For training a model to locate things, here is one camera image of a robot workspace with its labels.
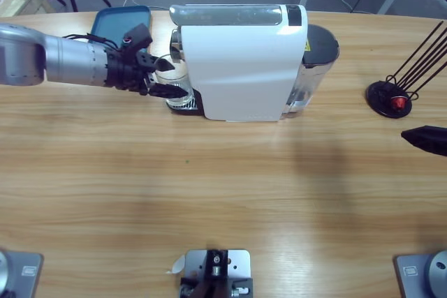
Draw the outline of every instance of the silver cylinder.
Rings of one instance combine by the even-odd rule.
[[[221,274],[221,267],[213,267],[212,268],[212,275],[213,276],[219,276]]]
[[[67,38],[45,37],[47,79],[102,87],[107,80],[107,54],[103,46]]]
[[[44,68],[43,34],[23,26],[0,24],[0,84],[40,84]]]

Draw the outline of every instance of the metal bracket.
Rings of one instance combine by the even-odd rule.
[[[227,297],[253,298],[250,253],[240,249],[216,251],[223,252],[227,256],[228,259],[225,261],[227,268],[222,270],[217,269],[218,267],[212,267],[211,273],[207,274],[206,269],[210,269],[210,260],[207,259],[210,255],[209,252],[207,250],[192,250],[185,255],[184,277],[182,278],[179,297],[189,297],[194,292],[195,287],[199,288],[200,286],[200,289],[206,292],[208,287],[215,285],[215,291],[219,288],[227,290],[225,292]],[[218,264],[220,261],[214,257],[214,263]]]

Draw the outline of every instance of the blue tray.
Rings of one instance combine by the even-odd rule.
[[[150,17],[150,9],[146,6],[106,8],[96,14],[91,33],[102,38],[108,38],[119,47],[124,34],[133,27],[139,24],[145,24],[149,27]]]

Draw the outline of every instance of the robotic arm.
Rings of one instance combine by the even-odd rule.
[[[0,84],[37,85],[43,82],[46,70],[50,82],[115,87],[162,98],[187,95],[180,87],[155,82],[155,70],[174,67],[165,59],[140,51],[151,42],[144,24],[126,33],[120,47],[90,34],[58,38],[15,24],[0,24]]]

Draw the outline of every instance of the screw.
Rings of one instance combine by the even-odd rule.
[[[239,289],[232,289],[231,297],[238,298],[239,297]]]

